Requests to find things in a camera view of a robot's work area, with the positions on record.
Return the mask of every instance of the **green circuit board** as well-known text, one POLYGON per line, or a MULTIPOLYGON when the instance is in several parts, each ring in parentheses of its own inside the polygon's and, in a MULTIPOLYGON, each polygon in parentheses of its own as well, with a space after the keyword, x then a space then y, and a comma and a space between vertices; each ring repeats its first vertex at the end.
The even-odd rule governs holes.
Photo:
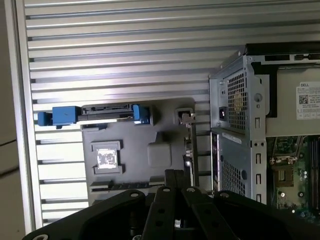
POLYGON ((267 138, 267 158, 273 172, 271 205, 320 226, 320 216, 309 207, 308 140, 307 136, 267 138), (286 158, 294 159, 293 164, 286 158))

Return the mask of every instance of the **black cable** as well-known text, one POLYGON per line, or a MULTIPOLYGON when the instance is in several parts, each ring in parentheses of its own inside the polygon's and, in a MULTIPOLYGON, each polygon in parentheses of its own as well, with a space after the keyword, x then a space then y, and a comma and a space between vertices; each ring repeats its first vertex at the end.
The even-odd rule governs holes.
MULTIPOLYGON (((0 147, 3 147, 3 146, 8 145, 8 144, 12 144, 12 143, 14 143, 16 141, 17 141, 17 139, 14 139, 14 140, 11 140, 11 141, 7 141, 5 143, 0 144, 0 147)), ((1 171, 0 172, 0 179, 3 179, 3 178, 5 178, 5 177, 7 177, 7 176, 9 176, 11 174, 14 174, 14 173, 18 172, 18 171, 19 171, 19 166, 14 166, 14 167, 9 168, 9 169, 7 169, 5 171, 1 171)))
POLYGON ((8 144, 12 144, 12 143, 14 143, 16 141, 17 141, 17 139, 14 139, 14 140, 11 140, 11 141, 7 141, 5 143, 0 144, 0 147, 3 147, 3 146, 8 145, 8 144))
POLYGON ((0 179, 3 179, 11 174, 14 174, 19 171, 19 166, 14 166, 12 168, 9 168, 8 170, 0 172, 0 179))

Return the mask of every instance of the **gray plastic panel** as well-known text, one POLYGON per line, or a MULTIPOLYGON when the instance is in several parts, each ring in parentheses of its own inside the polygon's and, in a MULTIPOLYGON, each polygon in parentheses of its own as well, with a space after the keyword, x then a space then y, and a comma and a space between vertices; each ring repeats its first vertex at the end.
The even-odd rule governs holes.
POLYGON ((83 149, 88 186, 89 203, 96 199, 111 196, 109 191, 91 193, 90 185, 94 182, 113 181, 119 183, 149 182, 152 176, 164 176, 167 167, 150 167, 148 164, 147 147, 156 140, 157 132, 164 132, 164 140, 171 145, 172 165, 170 169, 184 169, 183 154, 185 154, 184 137, 188 136, 188 129, 175 123, 175 109, 192 108, 195 103, 192 98, 150 101, 153 107, 154 125, 135 125, 134 122, 110 123, 105 130, 83 131, 83 149), (97 157, 92 152, 92 145, 105 145, 108 141, 120 141, 121 150, 118 151, 119 166, 123 174, 94 174, 97 157))

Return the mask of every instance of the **perforated metal grille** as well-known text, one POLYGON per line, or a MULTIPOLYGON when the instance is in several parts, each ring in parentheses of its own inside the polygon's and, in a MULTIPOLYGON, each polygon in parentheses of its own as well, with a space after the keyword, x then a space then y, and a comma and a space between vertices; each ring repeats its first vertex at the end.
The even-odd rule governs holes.
POLYGON ((228 80, 228 120, 231 128, 241 131, 246 129, 247 101, 245 78, 242 72, 228 80))
POLYGON ((222 190, 245 196, 246 186, 241 182, 241 172, 228 161, 222 164, 222 190))

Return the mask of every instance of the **blue drive bracket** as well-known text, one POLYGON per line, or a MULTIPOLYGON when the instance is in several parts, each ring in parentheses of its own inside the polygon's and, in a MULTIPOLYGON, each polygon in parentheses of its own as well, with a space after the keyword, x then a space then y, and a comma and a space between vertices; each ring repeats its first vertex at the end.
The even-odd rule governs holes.
POLYGON ((139 104, 132 105, 133 120, 136 124, 150 124, 150 110, 148 107, 139 104))
POLYGON ((78 116, 81 115, 81 107, 60 106, 52 108, 52 125, 57 129, 70 124, 76 124, 78 116))

